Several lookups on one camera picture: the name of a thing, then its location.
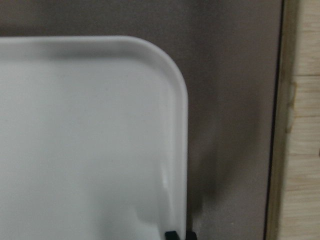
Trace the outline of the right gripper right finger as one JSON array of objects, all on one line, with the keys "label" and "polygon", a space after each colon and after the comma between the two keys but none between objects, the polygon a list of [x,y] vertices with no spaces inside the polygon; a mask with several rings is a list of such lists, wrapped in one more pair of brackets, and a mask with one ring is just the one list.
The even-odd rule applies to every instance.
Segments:
[{"label": "right gripper right finger", "polygon": [[186,240],[197,240],[197,234],[194,231],[186,232]]}]

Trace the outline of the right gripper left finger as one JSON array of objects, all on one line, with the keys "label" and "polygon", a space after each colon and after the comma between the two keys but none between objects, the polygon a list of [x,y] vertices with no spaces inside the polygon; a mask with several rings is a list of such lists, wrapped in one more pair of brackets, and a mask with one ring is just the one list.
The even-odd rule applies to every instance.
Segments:
[{"label": "right gripper left finger", "polygon": [[179,240],[179,235],[176,231],[166,231],[165,240]]}]

